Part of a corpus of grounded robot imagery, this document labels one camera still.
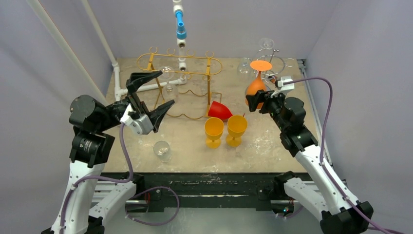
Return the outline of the orange plastic goblet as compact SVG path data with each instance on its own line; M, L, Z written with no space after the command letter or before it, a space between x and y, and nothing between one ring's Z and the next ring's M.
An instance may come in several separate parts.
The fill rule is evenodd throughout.
M254 95L258 90L266 90L266 85L261 79L261 72L270 70L272 68L272 65L270 62L265 60L255 60L250 63L250 67L253 70L257 71L258 74L256 78L247 87L245 95Z

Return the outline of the round clear wine glass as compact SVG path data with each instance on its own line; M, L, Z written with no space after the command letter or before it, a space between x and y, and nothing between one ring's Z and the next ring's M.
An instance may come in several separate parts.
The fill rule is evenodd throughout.
M160 75L160 79L165 82L162 85L162 98L165 102L174 100L175 103L178 102L178 88L176 85L172 84L172 80L174 78L175 72L169 66L163 66L160 68L162 74Z

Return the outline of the clear champagne flute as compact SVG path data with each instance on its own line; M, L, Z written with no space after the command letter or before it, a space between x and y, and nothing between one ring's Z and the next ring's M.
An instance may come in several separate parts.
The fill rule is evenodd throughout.
M238 67L237 74L242 79L250 79L252 77L252 69L250 67L251 59L242 58Z

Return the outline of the red plastic goblet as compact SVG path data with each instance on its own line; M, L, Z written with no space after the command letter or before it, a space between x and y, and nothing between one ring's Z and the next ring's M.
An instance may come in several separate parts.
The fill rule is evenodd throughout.
M207 111L208 117L215 117L223 122L227 122L234 114L230 111L230 109L225 106L224 104L213 101Z

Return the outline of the patterned clear goblet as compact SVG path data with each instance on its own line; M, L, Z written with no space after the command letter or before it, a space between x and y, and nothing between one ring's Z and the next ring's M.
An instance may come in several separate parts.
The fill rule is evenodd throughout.
M255 55L257 60L265 60L271 63L275 54L279 52L279 50L275 48L274 41L270 38L261 38L259 40L259 46L260 49Z

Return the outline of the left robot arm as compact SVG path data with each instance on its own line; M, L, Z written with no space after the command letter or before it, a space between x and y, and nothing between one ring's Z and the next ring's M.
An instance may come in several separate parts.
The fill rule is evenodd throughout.
M142 85L162 75L162 71L132 73L126 83L126 97L107 106L89 95L73 100L69 122L75 136L69 179L60 211L53 225L45 230L47 234L102 234L108 221L125 207L128 199L150 200L144 177L133 173L131 160L126 157L128 172L121 179L113 179L114 189L92 205L98 181L109 180L102 176L102 171L115 138L106 131L119 126L130 127L138 135L156 133L174 104L170 100L150 111L137 95Z

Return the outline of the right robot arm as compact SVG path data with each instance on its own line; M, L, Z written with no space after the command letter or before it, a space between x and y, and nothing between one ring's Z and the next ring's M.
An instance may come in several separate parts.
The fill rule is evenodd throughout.
M304 125L304 103L283 93L259 90L246 95L249 110L268 113L280 129L284 148L303 166L318 188L306 187L293 172L274 179L274 194L296 199L320 223L325 234L360 234L368 229L373 208L359 199L339 179L328 162L321 159L322 149L314 135Z

